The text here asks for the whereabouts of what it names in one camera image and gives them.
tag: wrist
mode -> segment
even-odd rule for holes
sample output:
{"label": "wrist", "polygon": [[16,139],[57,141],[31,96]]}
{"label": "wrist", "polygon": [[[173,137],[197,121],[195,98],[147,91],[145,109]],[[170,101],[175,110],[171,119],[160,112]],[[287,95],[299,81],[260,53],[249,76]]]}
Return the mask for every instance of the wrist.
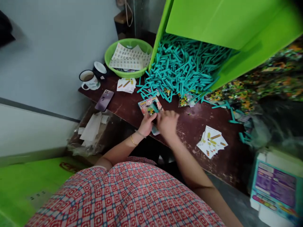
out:
{"label": "wrist", "polygon": [[179,140],[177,133],[170,133],[169,135],[163,135],[166,142],[171,145]]}
{"label": "wrist", "polygon": [[140,130],[140,128],[138,130],[135,130],[135,132],[138,133],[140,136],[142,136],[144,139],[146,139],[145,133],[142,130]]}
{"label": "wrist", "polygon": [[139,144],[144,139],[144,137],[142,137],[139,133],[135,132],[132,134],[132,139],[134,144]]}

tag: checkered fabric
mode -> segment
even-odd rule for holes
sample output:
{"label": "checkered fabric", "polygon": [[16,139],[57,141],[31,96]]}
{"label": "checkered fabric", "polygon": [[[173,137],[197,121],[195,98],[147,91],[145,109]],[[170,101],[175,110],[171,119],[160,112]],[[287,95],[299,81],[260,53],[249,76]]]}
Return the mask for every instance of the checkered fabric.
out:
{"label": "checkered fabric", "polygon": [[70,177],[26,226],[224,226],[195,193],[140,162],[94,166]]}

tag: mug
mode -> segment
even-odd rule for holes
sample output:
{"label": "mug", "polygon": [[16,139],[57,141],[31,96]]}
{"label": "mug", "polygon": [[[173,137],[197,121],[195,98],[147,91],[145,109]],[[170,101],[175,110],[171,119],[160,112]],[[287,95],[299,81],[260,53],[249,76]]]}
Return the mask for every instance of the mug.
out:
{"label": "mug", "polygon": [[91,70],[84,70],[80,73],[79,79],[83,81],[81,87],[84,90],[97,90],[100,87],[100,82]]}

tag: white wall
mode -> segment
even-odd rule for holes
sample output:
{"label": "white wall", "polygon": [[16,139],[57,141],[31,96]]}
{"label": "white wall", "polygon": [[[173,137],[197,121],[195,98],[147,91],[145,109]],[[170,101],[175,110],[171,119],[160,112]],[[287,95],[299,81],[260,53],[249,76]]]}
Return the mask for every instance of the white wall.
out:
{"label": "white wall", "polygon": [[143,0],[143,29],[158,32],[166,0]]}
{"label": "white wall", "polygon": [[62,154],[78,123],[0,104],[0,125],[0,157],[44,151],[46,158]]}
{"label": "white wall", "polygon": [[0,0],[16,41],[0,49],[0,97],[80,119],[78,75],[117,41],[114,0]]}

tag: wooden table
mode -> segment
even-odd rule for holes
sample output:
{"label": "wooden table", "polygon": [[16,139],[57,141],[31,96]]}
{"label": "wooden table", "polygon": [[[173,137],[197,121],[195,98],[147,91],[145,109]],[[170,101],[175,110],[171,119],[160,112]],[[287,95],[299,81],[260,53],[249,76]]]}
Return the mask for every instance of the wooden table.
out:
{"label": "wooden table", "polygon": [[[138,88],[135,89],[133,94],[117,92],[118,79],[119,77],[108,69],[106,82],[101,80],[101,87],[98,90],[79,88],[78,91],[95,102],[98,102],[105,89],[114,91],[114,97],[107,109],[138,128],[143,119],[138,106],[142,97],[136,92]],[[161,96],[158,99],[164,110],[174,110],[180,114],[177,134],[201,167],[240,191],[247,193],[247,182],[242,179],[242,173],[245,165],[252,164],[253,156],[249,152],[249,147],[239,141],[238,133],[243,131],[243,125],[228,122],[228,120],[231,120],[230,111],[223,108],[212,109],[212,105],[205,102],[197,103],[193,108],[179,108],[177,96],[173,97],[171,103],[162,99]],[[212,159],[207,158],[196,146],[206,125],[222,132],[228,143],[228,146],[224,150],[219,150],[218,154]],[[166,145],[161,135],[153,137]]]}

